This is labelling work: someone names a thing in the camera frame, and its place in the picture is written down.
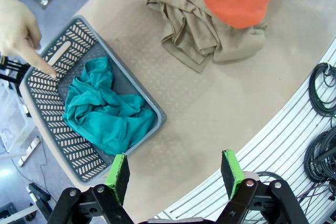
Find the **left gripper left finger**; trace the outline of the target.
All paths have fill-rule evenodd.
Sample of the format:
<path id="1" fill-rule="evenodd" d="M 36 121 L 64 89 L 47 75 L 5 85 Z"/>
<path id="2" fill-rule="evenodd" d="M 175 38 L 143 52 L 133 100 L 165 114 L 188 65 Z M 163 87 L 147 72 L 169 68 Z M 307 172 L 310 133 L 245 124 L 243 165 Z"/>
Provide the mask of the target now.
<path id="1" fill-rule="evenodd" d="M 64 189 L 47 222 L 90 223 L 102 216 L 106 223 L 131 223 L 123 208 L 129 178 L 127 156 L 116 155 L 103 184 L 84 192 L 74 187 Z"/>

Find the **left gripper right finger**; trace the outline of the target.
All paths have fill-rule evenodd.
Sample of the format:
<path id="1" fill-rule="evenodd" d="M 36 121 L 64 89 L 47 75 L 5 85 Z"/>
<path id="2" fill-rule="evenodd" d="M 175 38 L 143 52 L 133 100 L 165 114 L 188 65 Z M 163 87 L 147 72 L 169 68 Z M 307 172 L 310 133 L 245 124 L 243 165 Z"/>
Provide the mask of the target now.
<path id="1" fill-rule="evenodd" d="M 268 185 L 244 175 L 235 153 L 222 151 L 220 168 L 229 202 L 217 223 L 243 223 L 249 211 L 258 211 L 267 223 L 308 223 L 289 184 L 283 179 Z"/>

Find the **person's right hand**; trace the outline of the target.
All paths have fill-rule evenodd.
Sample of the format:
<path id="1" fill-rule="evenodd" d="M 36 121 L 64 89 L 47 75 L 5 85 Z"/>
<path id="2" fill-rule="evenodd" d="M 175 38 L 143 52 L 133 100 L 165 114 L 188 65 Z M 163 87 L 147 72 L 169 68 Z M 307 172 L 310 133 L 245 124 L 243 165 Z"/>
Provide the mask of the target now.
<path id="1" fill-rule="evenodd" d="M 35 15 L 18 0 L 1 0 L 1 54 L 20 56 L 31 66 L 56 77 L 56 72 L 37 53 L 41 33 Z"/>

